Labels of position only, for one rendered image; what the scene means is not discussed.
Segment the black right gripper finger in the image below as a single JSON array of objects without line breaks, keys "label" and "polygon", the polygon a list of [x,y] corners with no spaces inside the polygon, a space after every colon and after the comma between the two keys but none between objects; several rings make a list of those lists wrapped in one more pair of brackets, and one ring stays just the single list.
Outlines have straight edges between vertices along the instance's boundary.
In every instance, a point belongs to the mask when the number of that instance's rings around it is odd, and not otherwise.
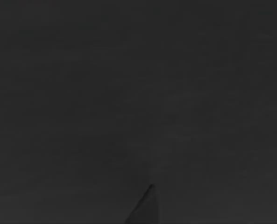
[{"label": "black right gripper finger", "polygon": [[159,203],[154,184],[148,187],[124,224],[159,224]]}]

